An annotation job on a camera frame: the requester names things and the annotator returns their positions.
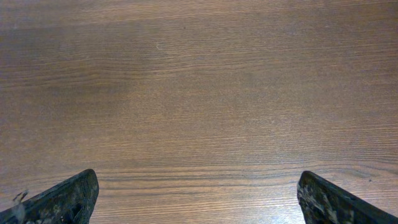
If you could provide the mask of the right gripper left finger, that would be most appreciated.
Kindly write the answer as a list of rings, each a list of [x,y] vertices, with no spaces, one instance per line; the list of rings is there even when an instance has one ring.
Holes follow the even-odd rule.
[[[1,224],[89,224],[99,184],[95,171],[86,169],[24,200],[28,193],[14,197],[14,206],[1,212]]]

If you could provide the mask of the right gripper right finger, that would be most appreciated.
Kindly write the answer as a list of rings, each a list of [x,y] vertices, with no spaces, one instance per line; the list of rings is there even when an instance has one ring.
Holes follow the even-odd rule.
[[[297,199],[306,224],[397,223],[397,217],[308,170],[300,176]]]

